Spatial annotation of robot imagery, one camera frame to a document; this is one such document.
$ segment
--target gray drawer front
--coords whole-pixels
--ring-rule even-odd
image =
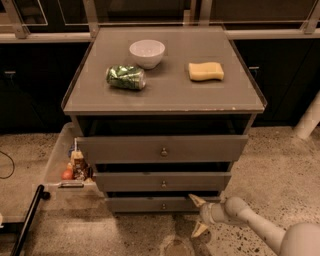
[[[247,135],[79,137],[86,160],[96,163],[237,161]]]
[[[96,184],[107,191],[219,191],[230,172],[96,173]]]
[[[209,202],[220,202],[219,197],[204,198]],[[194,203],[184,197],[158,197],[158,198],[107,198],[110,211],[115,213],[128,212],[198,212]]]

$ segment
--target black cable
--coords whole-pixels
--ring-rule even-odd
[[[5,155],[6,157],[8,157],[8,158],[11,160],[11,162],[12,162],[12,172],[11,172],[8,176],[6,176],[6,177],[0,177],[0,179],[5,180],[5,179],[10,178],[10,177],[12,176],[12,174],[14,173],[15,164],[14,164],[13,159],[12,159],[8,154],[2,152],[1,150],[0,150],[0,153],[3,154],[3,155]]]

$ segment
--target black metal stand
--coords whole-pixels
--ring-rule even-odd
[[[33,217],[37,211],[37,207],[39,204],[40,199],[48,200],[50,198],[49,192],[44,192],[44,186],[39,185],[37,188],[37,191],[33,197],[32,203],[30,205],[30,208],[28,210],[27,216],[24,220],[23,227],[21,229],[21,232],[15,242],[15,245],[13,247],[13,250],[11,252],[11,256],[19,256],[21,249],[23,247],[24,241],[26,240],[29,228],[31,226]]]

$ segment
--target yellow sponge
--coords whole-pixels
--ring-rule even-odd
[[[218,62],[189,63],[189,76],[194,81],[222,80],[224,72]]]

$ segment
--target gray tabletop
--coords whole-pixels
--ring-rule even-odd
[[[146,87],[141,91],[111,87],[106,82],[107,68],[134,65],[129,46],[142,39],[159,40],[166,46],[161,63],[146,70]],[[190,62],[219,62],[225,77],[223,81],[193,82],[188,73]],[[261,113],[264,107],[221,28],[129,27],[100,29],[64,112]]]

